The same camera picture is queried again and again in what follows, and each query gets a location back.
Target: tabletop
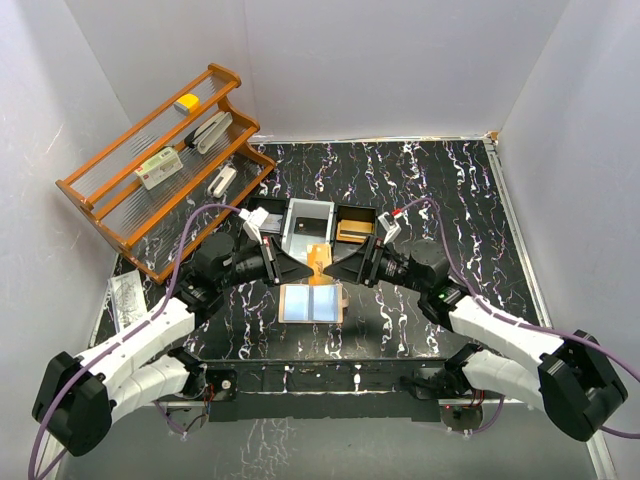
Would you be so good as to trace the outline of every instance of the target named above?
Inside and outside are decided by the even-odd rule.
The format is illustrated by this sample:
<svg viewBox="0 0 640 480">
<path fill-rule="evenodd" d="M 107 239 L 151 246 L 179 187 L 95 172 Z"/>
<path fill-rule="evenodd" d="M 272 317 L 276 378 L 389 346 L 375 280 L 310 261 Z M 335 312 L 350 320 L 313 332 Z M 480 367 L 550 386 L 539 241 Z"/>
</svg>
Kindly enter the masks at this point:
<svg viewBox="0 0 640 480">
<path fill-rule="evenodd" d="M 381 212 L 430 195 L 440 205 L 446 241 L 466 278 L 495 306 L 538 323 L 482 139 L 274 143 L 259 150 L 275 159 L 277 167 L 255 195 L 374 206 Z M 408 210 L 400 222 L 402 233 L 394 244 L 401 253 L 420 238 L 443 241 L 427 205 Z M 223 231 L 236 228 L 233 220 L 221 226 Z M 114 275 L 132 269 L 119 259 Z M 142 280 L 151 308 L 165 287 L 144 275 Z M 349 307 L 341 325 L 278 323 L 277 288 L 261 282 L 232 288 L 225 306 L 184 345 L 209 361 L 317 361 L 448 358 L 469 341 L 428 322 L 417 308 L 415 292 L 384 282 L 371 289 L 345 288 Z M 114 332 L 107 295 L 95 341 Z"/>
</svg>

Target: wooden shelf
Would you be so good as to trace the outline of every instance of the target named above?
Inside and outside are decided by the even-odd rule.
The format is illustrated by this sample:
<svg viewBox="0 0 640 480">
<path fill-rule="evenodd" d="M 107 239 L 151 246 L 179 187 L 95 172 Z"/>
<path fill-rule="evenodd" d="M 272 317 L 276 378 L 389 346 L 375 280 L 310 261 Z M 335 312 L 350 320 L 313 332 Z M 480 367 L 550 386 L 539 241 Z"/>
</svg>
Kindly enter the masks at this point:
<svg viewBox="0 0 640 480">
<path fill-rule="evenodd" d="M 275 167 L 269 157 L 258 153 L 248 139 L 259 131 L 258 123 L 238 112 L 227 99 L 240 78 L 211 64 L 182 90 L 127 131 L 65 180 L 56 184 L 122 255 L 156 282 L 173 270 L 175 251 L 190 211 L 210 203 L 206 188 L 226 164 L 238 175 L 223 203 L 238 205 Z M 194 93 L 200 106 L 188 116 L 173 108 L 186 93 Z M 233 122 L 225 134 L 204 155 L 184 144 L 187 134 L 218 111 L 231 113 Z M 151 190 L 145 189 L 134 171 L 167 145 L 179 153 L 183 168 Z M 194 222 L 193 238 L 184 251 L 189 255 L 220 222 L 228 210 L 205 214 Z M 150 242 L 161 242 L 153 258 L 145 253 Z"/>
</svg>

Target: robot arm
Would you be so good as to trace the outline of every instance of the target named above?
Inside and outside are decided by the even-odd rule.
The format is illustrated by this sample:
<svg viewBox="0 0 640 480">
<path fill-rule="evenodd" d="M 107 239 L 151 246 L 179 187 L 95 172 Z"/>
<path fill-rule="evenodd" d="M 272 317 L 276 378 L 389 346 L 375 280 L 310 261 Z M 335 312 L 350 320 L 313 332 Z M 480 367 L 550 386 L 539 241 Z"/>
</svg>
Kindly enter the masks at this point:
<svg viewBox="0 0 640 480">
<path fill-rule="evenodd" d="M 468 344 L 421 384 L 445 395 L 462 395 L 471 388 L 495 391 L 546 412 L 576 440 L 591 438 L 628 395 L 608 358 L 583 344 L 518 328 L 527 323 L 523 319 L 514 319 L 515 325 L 499 320 L 449 277 L 449 269 L 436 242 L 420 240 L 404 256 L 370 236 L 324 273 L 368 287 L 384 280 L 414 290 L 420 293 L 418 307 L 431 322 L 504 355 Z M 575 335 L 597 343 L 587 333 Z"/>
<path fill-rule="evenodd" d="M 210 236 L 191 264 L 158 318 L 151 320 L 164 299 L 145 318 L 100 345 L 75 357 L 62 352 L 49 362 L 32 411 L 38 422 L 71 377 L 112 352 L 71 387 L 47 425 L 72 455 L 91 451 L 114 422 L 153 400 L 178 393 L 197 396 L 202 391 L 204 366 L 184 349 L 170 350 L 147 363 L 219 310 L 226 288 L 254 280 L 274 286 L 313 275 L 273 239 L 261 239 L 236 253 L 233 240 L 224 233 Z"/>
</svg>

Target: yellow block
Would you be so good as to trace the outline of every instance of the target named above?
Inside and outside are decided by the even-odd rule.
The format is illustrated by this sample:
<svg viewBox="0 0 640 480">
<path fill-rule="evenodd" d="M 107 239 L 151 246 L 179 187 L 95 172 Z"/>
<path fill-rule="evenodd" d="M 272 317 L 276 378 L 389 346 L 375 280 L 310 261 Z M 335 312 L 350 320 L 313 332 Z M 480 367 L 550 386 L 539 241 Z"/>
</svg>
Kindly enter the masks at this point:
<svg viewBox="0 0 640 480">
<path fill-rule="evenodd" d="M 189 115 L 200 106 L 200 99 L 193 93 L 187 93 L 186 95 L 181 96 L 178 100 L 173 102 L 173 106 L 183 115 Z"/>
<path fill-rule="evenodd" d="M 307 247 L 307 265 L 313 268 L 313 277 L 309 278 L 309 285 L 330 285 L 332 278 L 322 272 L 327 265 L 331 265 L 331 247 L 326 243 L 309 245 Z"/>
</svg>

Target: white enclosure wall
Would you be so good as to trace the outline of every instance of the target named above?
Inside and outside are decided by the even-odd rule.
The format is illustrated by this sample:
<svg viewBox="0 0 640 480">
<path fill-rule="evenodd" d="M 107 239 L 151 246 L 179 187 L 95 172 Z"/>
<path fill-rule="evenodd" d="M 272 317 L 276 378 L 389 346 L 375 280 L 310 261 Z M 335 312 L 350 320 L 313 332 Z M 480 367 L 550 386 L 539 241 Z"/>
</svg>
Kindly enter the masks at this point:
<svg viewBox="0 0 640 480">
<path fill-rule="evenodd" d="M 573 0 L 500 135 L 500 155 L 554 324 L 640 366 L 640 4 Z M 640 388 L 609 422 L 640 431 Z M 607 436 L 621 479 L 640 442 Z"/>
<path fill-rule="evenodd" d="M 268 140 L 499 129 L 567 4 L 66 1 L 132 121 L 213 61 Z"/>
<path fill-rule="evenodd" d="M 65 0 L 133 123 L 211 62 L 234 70 L 230 98 L 255 117 L 241 0 Z"/>
<path fill-rule="evenodd" d="M 128 126 L 62 0 L 0 0 L 0 478 L 26 477 L 44 369 L 87 345 L 114 259 L 54 182 Z"/>
</svg>

